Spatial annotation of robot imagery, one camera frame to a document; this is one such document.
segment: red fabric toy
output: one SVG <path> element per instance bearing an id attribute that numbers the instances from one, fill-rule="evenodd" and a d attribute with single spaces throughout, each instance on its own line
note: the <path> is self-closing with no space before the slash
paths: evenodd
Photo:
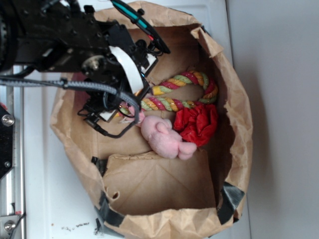
<path id="1" fill-rule="evenodd" d="M 215 105 L 184 108 L 176 113 L 174 129 L 187 142 L 197 147 L 207 144 L 217 128 L 218 114 Z"/>

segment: black tape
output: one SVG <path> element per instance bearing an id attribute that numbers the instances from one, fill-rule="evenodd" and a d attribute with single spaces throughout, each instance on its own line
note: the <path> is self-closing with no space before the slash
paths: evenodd
<path id="1" fill-rule="evenodd" d="M 218 210 L 217 215 L 220 223 L 223 225 L 233 217 L 245 193 L 239 188 L 225 182 L 221 194 L 223 197 L 223 205 L 220 210 Z"/>
<path id="2" fill-rule="evenodd" d="M 99 159 L 97 157 L 92 157 L 91 162 L 95 164 L 95 166 L 98 168 L 101 176 L 103 177 L 106 170 L 107 170 L 106 165 L 108 163 L 108 160 L 107 159 Z"/>
<path id="3" fill-rule="evenodd" d="M 108 228 L 106 225 L 104 225 L 103 219 L 97 218 L 95 221 L 96 221 L 96 229 L 94 232 L 95 235 L 97 235 L 97 233 L 100 232 L 100 233 L 108 234 L 108 235 L 115 236 L 118 238 L 124 238 L 123 235 L 117 233 L 116 231 L 114 231 L 114 230 Z"/>
<path id="4" fill-rule="evenodd" d="M 114 212 L 109 206 L 109 200 L 104 192 L 102 192 L 100 198 L 100 210 L 97 210 L 100 217 L 108 224 L 119 227 L 124 220 L 124 215 Z"/>

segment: pink plush toy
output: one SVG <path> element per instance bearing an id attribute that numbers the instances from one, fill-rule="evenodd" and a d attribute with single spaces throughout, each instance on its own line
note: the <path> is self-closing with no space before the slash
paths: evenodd
<path id="1" fill-rule="evenodd" d="M 187 160 L 197 149 L 195 143 L 182 141 L 168 119 L 147 116 L 141 124 L 141 132 L 152 150 L 164 158 L 173 159 L 178 156 L 182 160 Z"/>

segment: multicolored rope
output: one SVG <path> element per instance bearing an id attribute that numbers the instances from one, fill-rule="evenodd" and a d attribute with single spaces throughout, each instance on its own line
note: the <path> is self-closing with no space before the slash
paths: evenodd
<path id="1" fill-rule="evenodd" d="M 212 104 L 216 101 L 218 87 L 211 77 L 203 72 L 187 71 L 176 75 L 158 86 L 152 88 L 153 95 L 159 96 L 170 93 L 187 84 L 200 85 L 204 89 L 204 96 L 198 101 L 180 101 L 168 97 L 149 97 L 141 101 L 142 109 L 146 111 L 171 111 L 177 112 L 183 108 L 194 108 L 203 104 Z M 128 115 L 130 112 L 126 108 L 121 108 L 121 112 Z"/>

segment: paper bag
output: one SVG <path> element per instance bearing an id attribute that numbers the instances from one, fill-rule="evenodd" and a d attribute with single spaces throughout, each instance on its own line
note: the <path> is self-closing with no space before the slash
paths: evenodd
<path id="1" fill-rule="evenodd" d="M 88 95 L 65 90 L 57 92 L 51 127 L 105 226 L 129 239 L 209 237 L 232 226 L 242 214 L 252 159 L 248 97 L 222 47 L 192 15 L 143 1 L 130 6 L 144 9 L 143 17 L 171 50 L 159 58 L 147 78 L 150 84 L 158 85 L 188 69 L 205 72 L 216 81 L 219 119 L 215 135 L 189 160 L 161 158 L 151 151 L 137 126 L 119 139 L 94 131 L 77 116 Z M 130 29 L 134 40 L 147 41 L 115 9 L 99 11 L 95 17 L 116 19 Z M 81 74 L 67 77 L 83 80 Z M 202 94 L 199 86 L 185 86 L 167 97 L 197 100 Z M 174 119 L 174 113 L 151 114 Z M 126 127 L 119 121 L 100 125 L 119 133 Z M 101 167 L 96 166 L 103 164 L 92 163 L 92 157 L 108 160 L 103 177 Z"/>

